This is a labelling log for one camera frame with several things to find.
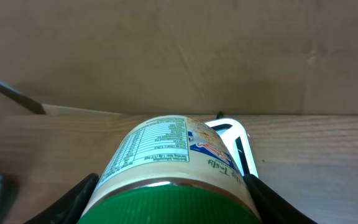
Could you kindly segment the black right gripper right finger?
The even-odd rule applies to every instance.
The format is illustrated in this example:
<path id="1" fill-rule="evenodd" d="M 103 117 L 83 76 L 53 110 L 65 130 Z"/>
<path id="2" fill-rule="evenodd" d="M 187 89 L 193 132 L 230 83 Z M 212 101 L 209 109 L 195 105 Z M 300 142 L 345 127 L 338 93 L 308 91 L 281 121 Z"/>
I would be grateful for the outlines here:
<path id="1" fill-rule="evenodd" d="M 316 224 L 253 174 L 243 177 L 262 223 Z"/>

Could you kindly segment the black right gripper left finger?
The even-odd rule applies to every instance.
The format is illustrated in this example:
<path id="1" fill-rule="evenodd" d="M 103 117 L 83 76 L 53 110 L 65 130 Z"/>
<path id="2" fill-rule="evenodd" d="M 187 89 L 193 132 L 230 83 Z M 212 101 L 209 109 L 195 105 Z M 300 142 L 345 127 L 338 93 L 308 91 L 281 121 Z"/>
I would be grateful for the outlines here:
<path id="1" fill-rule="evenodd" d="M 74 224 L 77 223 L 99 181 L 91 173 L 65 195 L 25 224 Z"/>

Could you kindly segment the green lid seasoning jar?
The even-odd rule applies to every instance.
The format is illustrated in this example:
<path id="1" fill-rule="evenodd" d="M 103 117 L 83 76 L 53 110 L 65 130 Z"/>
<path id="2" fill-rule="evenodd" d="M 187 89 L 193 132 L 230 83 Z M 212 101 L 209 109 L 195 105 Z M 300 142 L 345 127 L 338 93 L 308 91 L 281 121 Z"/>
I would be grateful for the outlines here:
<path id="1" fill-rule="evenodd" d="M 159 116 L 121 141 L 80 223 L 260 223 L 243 177 L 214 129 Z"/>

